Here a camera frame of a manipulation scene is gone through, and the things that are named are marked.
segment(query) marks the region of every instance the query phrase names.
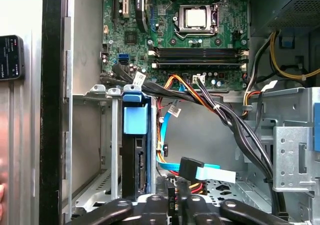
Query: motherboard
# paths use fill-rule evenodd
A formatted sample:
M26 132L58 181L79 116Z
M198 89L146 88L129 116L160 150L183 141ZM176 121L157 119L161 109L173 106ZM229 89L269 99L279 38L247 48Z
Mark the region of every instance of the motherboard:
M101 59L110 77L118 63L162 86L178 74L195 88L199 77L209 90L243 90L248 54L248 0L104 0Z

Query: green circuit board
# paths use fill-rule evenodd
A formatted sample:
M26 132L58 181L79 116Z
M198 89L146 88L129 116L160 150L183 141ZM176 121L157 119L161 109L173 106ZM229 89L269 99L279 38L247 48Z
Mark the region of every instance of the green circuit board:
M119 13L119 10L122 9L121 1L104 0L103 3L102 43L108 47L106 62L102 63L104 72L111 73L119 54L128 54L130 68L134 68L133 72L128 71L132 77L135 76L135 71L143 71L148 80L164 85L171 74L178 74L189 82L192 81L193 75L205 75L205 85L210 90L244 89L244 71L240 68L154 69L149 61L148 41L151 40L152 45L158 48L247 50L248 0L146 0L147 32L141 32L137 26L135 0L129 0L127 17ZM193 35L185 39L176 36L173 19L181 5L206 6L211 4L216 4L218 7L218 32L214 36ZM178 82L173 84L174 89L178 89L179 86Z

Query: black device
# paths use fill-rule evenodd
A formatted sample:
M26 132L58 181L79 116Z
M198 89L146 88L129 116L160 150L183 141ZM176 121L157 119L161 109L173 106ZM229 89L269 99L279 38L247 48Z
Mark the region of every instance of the black device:
M0 82L25 74L24 41L16 35L0 36Z

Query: sata port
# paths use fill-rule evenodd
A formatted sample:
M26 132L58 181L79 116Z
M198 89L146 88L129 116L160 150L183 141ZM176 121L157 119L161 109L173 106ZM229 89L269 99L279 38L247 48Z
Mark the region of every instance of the sata port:
M129 59L119 59L118 60L120 64L129 64Z
M123 53L123 54L118 54L118 58L119 58L119 59L129 59L129 54L125 54L125 53Z

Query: cpu socket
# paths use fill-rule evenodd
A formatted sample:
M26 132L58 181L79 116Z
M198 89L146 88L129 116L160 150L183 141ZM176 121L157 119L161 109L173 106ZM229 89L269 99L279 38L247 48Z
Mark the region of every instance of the cpu socket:
M176 33L211 34L218 32L218 6L181 5L173 17Z

